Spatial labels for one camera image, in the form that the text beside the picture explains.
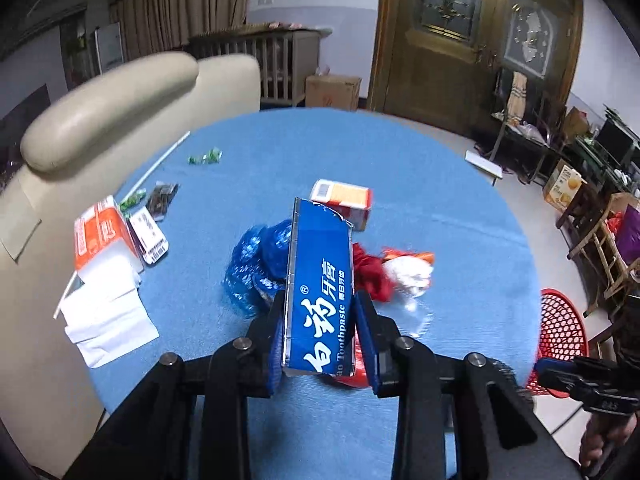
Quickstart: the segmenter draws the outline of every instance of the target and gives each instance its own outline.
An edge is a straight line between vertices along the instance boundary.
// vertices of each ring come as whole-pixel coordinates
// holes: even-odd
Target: brown curtain
[[[247,0],[110,0],[127,60],[185,45],[205,32],[242,25]]]

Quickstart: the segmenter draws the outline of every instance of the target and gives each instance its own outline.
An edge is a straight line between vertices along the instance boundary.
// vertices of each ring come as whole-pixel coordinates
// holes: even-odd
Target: screw
[[[234,339],[234,348],[237,350],[248,350],[254,344],[248,337],[237,337]]]
[[[164,366],[171,366],[178,361],[178,354],[174,352],[165,352],[160,356],[160,364]]]
[[[478,368],[486,364],[486,357],[478,352],[471,352],[466,358],[473,366],[477,366]]]
[[[411,350],[411,348],[414,347],[414,344],[414,340],[409,336],[403,335],[396,339],[396,346],[401,350]]]

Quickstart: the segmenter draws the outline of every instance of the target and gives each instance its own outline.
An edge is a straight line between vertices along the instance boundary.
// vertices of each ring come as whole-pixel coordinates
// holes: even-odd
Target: toothpaste box
[[[312,187],[309,199],[326,204],[351,222],[356,231],[364,231],[371,213],[373,193],[368,187],[321,179]]]
[[[322,204],[294,204],[282,367],[287,375],[354,371],[351,225]]]

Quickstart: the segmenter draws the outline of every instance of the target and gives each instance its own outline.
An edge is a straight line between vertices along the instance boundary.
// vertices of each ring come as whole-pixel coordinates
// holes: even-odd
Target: cardboard box
[[[345,75],[310,75],[306,78],[305,106],[357,110],[361,81]]]
[[[542,195],[546,202],[549,202],[558,211],[564,212],[583,183],[584,180],[580,173],[560,159],[543,187]]]
[[[562,134],[567,143],[574,142],[575,137],[585,136],[589,133],[587,116],[575,106],[566,115],[562,122]]]
[[[309,199],[339,213],[356,231],[364,231],[371,213],[373,193],[368,187],[321,179],[312,187]]]

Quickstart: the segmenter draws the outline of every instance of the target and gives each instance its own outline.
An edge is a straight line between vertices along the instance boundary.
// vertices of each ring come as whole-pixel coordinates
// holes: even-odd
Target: beige leather chair
[[[187,130],[259,105],[254,58],[168,52],[85,83],[27,130],[26,164],[0,195],[0,418],[33,465],[62,476],[102,412],[52,318],[74,270],[74,219]]]

